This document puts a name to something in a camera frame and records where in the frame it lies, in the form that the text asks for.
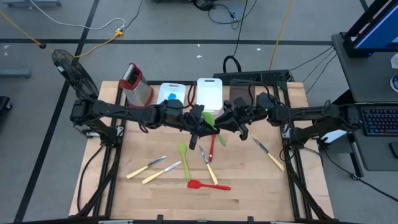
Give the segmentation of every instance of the keyboard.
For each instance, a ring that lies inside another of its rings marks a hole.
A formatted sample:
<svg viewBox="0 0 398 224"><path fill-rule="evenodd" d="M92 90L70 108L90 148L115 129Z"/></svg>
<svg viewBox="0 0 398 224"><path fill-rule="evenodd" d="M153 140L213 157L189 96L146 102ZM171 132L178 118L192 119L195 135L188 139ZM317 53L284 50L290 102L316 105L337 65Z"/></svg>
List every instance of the keyboard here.
<svg viewBox="0 0 398 224"><path fill-rule="evenodd" d="M234 73L217 73L213 78L219 78L223 83L229 83L233 79L251 80L255 82L289 82L292 80L288 70L270 70L258 72L234 72Z"/></svg>
<svg viewBox="0 0 398 224"><path fill-rule="evenodd" d="M398 136L398 106L361 108L367 136Z"/></svg>

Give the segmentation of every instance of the red utensil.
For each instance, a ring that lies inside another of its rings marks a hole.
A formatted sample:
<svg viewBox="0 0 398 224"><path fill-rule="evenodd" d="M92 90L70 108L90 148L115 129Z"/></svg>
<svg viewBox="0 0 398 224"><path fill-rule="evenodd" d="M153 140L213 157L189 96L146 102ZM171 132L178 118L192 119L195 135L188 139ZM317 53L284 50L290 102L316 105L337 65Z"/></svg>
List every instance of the red utensil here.
<svg viewBox="0 0 398 224"><path fill-rule="evenodd" d="M216 134L211 135L211 147L209 153L209 162L213 160L213 150L214 150L214 140L216 139Z"/></svg>
<svg viewBox="0 0 398 224"><path fill-rule="evenodd" d="M231 187L228 187L228 186L203 184L199 180L190 180L188 182L188 188L198 189L200 187L211 187L211 188L220 189L220 190L231 190Z"/></svg>

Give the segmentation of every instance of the wooden table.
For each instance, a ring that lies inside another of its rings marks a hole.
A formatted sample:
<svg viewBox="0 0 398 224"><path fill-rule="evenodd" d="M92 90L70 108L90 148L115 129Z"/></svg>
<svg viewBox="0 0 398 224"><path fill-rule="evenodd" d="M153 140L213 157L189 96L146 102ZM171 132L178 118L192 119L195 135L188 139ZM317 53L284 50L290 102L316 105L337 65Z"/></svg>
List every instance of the wooden table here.
<svg viewBox="0 0 398 224"><path fill-rule="evenodd" d="M113 103L117 87L117 82L103 82L99 98ZM152 87L155 93L152 101L155 103L159 86ZM224 86L223 88L224 99L228 99L229 87ZM288 83L288 90L291 107L308 106L302 83ZM257 95L262 91L264 91L263 87L256 87ZM108 125L111 121L110 118L102 120ZM306 127L311 124L311 121L295 122L297 127ZM248 216L253 216L256 221L293 221L286 171L281 172L251 140L251 138L260 140L279 160L278 154L282 149L280 130L272 127L266 120L255 122L248 128L247 141L241 141L239 133L222 130L221 134L227 147L223 147L218 140L215 142L211 166L220 185L228 185L232 188L230 191L222 191L206 188L188 189L183 165L146 185L142 185L141 181L146 177L181 160L178 144L184 142L188 145L190 135L187 132L180 133L177 129L167 127L149 130L149 134L145 134L139 130L137 123L127 122L111 218L154 220L158 214L162 214L165 220L242 221L247 220ZM206 184L212 184L212 181L200 155L198 145L201 145L208 153L210 142L211 136L201 138L194 151L189 149L187 151L191 178ZM88 140L81 170L99 148L99 145L98 138ZM309 140L306 146L318 151L314 140ZM81 205L88 201L98 186L103 155L104 152L101 152L91 162L85 173ZM127 174L163 155L167 155L164 161L127 180ZM308 191L326 214L332 217L333 211L319 155L301 150L301 156ZM77 212L77 188L78 183L70 214ZM305 217L301 203L302 196L298 190L297 192L300 214ZM100 214L104 211L105 203L106 200L102 200Z"/></svg>

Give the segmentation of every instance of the red cheese grater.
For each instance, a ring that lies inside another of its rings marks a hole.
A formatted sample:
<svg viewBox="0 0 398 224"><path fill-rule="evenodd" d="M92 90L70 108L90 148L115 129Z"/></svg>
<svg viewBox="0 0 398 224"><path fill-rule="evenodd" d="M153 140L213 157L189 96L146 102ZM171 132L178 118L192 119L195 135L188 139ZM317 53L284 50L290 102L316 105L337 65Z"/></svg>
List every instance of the red cheese grater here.
<svg viewBox="0 0 398 224"><path fill-rule="evenodd" d="M136 64L130 63L126 73L120 80L127 100L133 108L144 108L152 100L154 90L150 87Z"/></svg>

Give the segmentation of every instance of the desk fan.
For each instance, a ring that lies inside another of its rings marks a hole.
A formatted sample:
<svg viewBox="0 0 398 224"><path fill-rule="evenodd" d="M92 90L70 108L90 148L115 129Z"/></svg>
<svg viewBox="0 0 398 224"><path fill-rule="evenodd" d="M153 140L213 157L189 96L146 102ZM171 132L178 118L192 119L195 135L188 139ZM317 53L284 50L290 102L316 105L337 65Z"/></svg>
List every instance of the desk fan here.
<svg viewBox="0 0 398 224"><path fill-rule="evenodd" d="M54 50L51 55L54 65L76 91L79 100L98 99L98 89L77 60L66 50Z"/></svg>

